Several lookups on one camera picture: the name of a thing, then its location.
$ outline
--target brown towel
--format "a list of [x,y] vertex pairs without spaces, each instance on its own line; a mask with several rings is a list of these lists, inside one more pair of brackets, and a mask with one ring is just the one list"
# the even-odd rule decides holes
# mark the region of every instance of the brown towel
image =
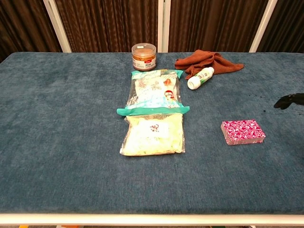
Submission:
[[238,71],[244,68],[243,64],[234,64],[224,59],[219,53],[196,50],[191,56],[178,59],[176,69],[186,69],[186,79],[196,75],[205,67],[213,67],[214,75]]

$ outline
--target white bottle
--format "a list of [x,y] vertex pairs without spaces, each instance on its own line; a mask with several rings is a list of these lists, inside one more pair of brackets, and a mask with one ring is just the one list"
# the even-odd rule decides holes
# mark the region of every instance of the white bottle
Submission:
[[189,78],[188,87],[189,89],[197,89],[201,84],[210,79],[213,75],[213,67],[207,67],[199,71],[195,76]]

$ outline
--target plastic bag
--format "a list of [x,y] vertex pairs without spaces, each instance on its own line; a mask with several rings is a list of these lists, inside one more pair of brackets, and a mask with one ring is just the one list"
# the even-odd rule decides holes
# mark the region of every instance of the plastic bag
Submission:
[[127,116],[129,130],[120,153],[126,156],[185,152],[182,114]]
[[119,115],[186,113],[180,99],[181,70],[132,72],[130,95]]

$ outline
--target blue fabric tablecloth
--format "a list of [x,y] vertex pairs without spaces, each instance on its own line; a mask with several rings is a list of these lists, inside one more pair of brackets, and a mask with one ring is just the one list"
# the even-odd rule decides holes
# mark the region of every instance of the blue fabric tablecloth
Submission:
[[[174,69],[191,53],[157,55]],[[186,153],[119,154],[130,53],[15,53],[0,64],[0,213],[304,214],[304,55],[244,63],[195,91],[181,78]],[[256,119],[262,144],[229,146],[225,120]]]

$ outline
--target pink box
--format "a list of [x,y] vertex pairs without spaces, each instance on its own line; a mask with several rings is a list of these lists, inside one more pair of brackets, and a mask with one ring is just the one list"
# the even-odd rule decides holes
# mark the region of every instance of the pink box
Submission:
[[266,137],[255,120],[223,121],[221,129],[228,145],[261,143]]

